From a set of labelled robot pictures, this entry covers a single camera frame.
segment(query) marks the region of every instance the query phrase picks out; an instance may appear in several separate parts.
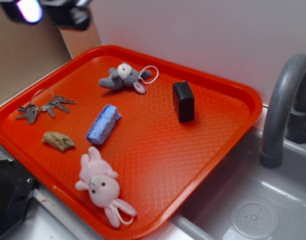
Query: sink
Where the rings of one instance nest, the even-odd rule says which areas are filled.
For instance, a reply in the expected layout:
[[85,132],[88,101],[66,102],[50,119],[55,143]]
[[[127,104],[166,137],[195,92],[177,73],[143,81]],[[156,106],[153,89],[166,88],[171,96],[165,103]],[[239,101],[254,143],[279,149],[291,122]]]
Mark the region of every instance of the sink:
[[306,240],[306,147],[284,141],[283,164],[259,162],[252,128],[171,221],[204,240]]

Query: tray rim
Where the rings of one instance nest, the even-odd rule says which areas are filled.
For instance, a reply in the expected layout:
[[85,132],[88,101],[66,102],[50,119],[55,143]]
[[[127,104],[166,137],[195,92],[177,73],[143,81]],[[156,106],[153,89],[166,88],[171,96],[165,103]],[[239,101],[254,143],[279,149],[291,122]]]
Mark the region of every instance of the tray rim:
[[[200,170],[200,172],[196,175],[193,181],[186,187],[177,198],[158,216],[156,220],[148,224],[145,228],[135,232],[127,232],[127,231],[118,231],[115,229],[105,228],[105,232],[98,231],[98,226],[92,224],[95,220],[95,216],[86,211],[83,211],[82,208],[77,207],[78,204],[75,200],[69,197],[69,195],[65,194],[60,188],[65,189],[65,186],[62,184],[60,188],[56,187],[52,184],[54,179],[50,179],[47,182],[43,182],[46,188],[48,188],[52,193],[54,193],[60,200],[62,200],[70,209],[72,209],[78,216],[83,216],[87,219],[87,224],[89,224],[98,234],[103,237],[107,237],[109,239],[138,239],[142,238],[160,227],[163,226],[164,223],[177,211],[177,209],[184,203],[184,201],[193,193],[193,191],[203,182],[205,178],[212,172],[212,170],[221,162],[223,157],[228,154],[228,152],[238,143],[238,141],[246,134],[246,132],[252,127],[252,125],[257,121],[262,113],[262,100],[258,93],[253,90],[251,87],[243,85],[241,83],[233,82],[225,78],[221,78],[218,76],[214,76],[209,73],[201,72],[192,68],[188,68],[185,66],[181,66],[179,64],[174,64],[169,61],[161,60],[153,56],[149,56],[140,52],[135,52],[133,50],[129,50],[126,48],[122,48],[114,45],[105,45],[100,47],[95,47],[86,51],[85,53],[79,55],[75,59],[69,61],[65,65],[61,66],[57,70],[52,73],[46,75],[41,80],[37,81],[27,89],[20,92],[18,95],[14,96],[8,102],[3,104],[0,107],[0,121],[5,119],[10,113],[14,111],[14,108],[10,106],[20,106],[20,104],[24,104],[28,102],[31,96],[39,89],[44,89],[51,87],[53,84],[57,83],[73,72],[74,69],[82,66],[88,61],[106,55],[115,56],[116,54],[122,54],[123,57],[136,57],[135,63],[140,65],[155,65],[160,72],[167,73],[172,72],[172,76],[181,79],[185,75],[190,75],[190,80],[187,80],[189,83],[198,84],[198,82],[203,79],[204,81],[209,81],[213,83],[210,85],[210,90],[215,92],[220,92],[221,94],[225,94],[227,96],[236,98],[244,102],[250,111],[249,118],[244,122],[244,124],[235,132],[235,134],[222,146],[222,148],[213,156],[212,159],[217,159],[216,161],[211,160],[207,165],[204,166]],[[27,156],[24,152],[16,150],[16,143],[11,141],[9,137],[0,132],[0,144],[8,151],[11,149],[10,153],[17,158],[20,159],[29,159],[30,156]],[[32,161],[26,161],[23,165],[30,169],[32,167]],[[35,169],[35,175],[44,176],[44,172],[42,170]]]

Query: orange tray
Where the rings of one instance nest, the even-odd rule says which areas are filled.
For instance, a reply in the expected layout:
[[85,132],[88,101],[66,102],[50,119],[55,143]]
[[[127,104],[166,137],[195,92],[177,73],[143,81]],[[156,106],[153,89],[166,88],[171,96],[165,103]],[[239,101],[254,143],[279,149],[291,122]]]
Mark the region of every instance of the orange tray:
[[[146,85],[147,93],[134,89],[110,91],[98,80],[108,69],[126,62],[140,71],[156,66],[159,78]],[[195,119],[178,121],[172,85],[188,81],[195,97]],[[54,109],[38,115],[34,124],[20,115],[39,90],[75,100],[65,104],[70,113]],[[32,103],[39,107],[51,98],[43,91]],[[96,146],[119,173],[120,198],[138,212],[131,225],[110,226],[102,208],[92,204],[87,191],[77,191],[82,154],[91,146],[86,134],[107,104],[122,118],[103,145]],[[11,99],[0,108],[0,144],[17,158],[41,184],[61,199],[102,237],[139,239],[161,227],[199,184],[219,164],[258,119],[262,101],[251,88],[210,74],[117,46],[92,49]],[[42,143],[45,132],[61,132],[76,144],[62,153]]]

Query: black eraser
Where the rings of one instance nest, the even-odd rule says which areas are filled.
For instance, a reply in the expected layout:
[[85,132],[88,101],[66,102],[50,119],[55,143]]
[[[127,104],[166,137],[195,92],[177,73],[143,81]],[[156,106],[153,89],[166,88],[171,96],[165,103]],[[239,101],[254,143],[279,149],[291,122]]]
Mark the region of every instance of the black eraser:
[[195,99],[188,82],[176,82],[173,84],[173,104],[181,123],[194,119]]

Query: gray stuffed mouse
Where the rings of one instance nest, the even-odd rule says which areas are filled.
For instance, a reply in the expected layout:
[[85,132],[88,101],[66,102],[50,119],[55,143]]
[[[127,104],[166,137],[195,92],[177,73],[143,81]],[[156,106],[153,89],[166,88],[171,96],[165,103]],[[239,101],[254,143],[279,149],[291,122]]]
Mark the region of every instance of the gray stuffed mouse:
[[139,77],[147,79],[152,76],[152,73],[147,70],[144,70],[139,76],[139,73],[126,63],[120,64],[117,69],[110,68],[108,73],[108,78],[102,78],[98,82],[99,86],[102,88],[119,90],[124,86],[127,86],[135,88],[135,90],[140,94],[144,94],[146,88],[139,83]]

